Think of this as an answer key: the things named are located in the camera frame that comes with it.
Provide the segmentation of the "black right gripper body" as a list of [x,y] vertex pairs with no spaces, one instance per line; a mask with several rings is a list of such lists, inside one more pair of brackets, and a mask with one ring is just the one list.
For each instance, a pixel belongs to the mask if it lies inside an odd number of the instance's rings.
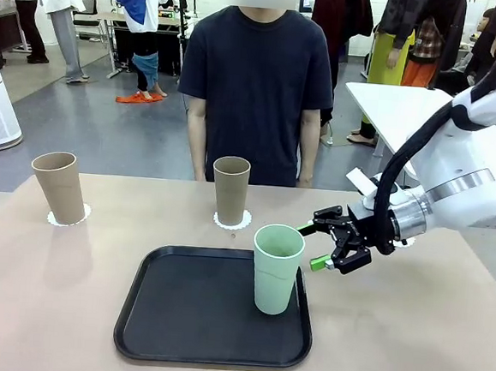
[[383,250],[385,234],[385,214],[383,209],[377,212],[367,209],[361,201],[348,205],[348,214],[354,226],[359,231],[359,236],[366,239],[368,247]]

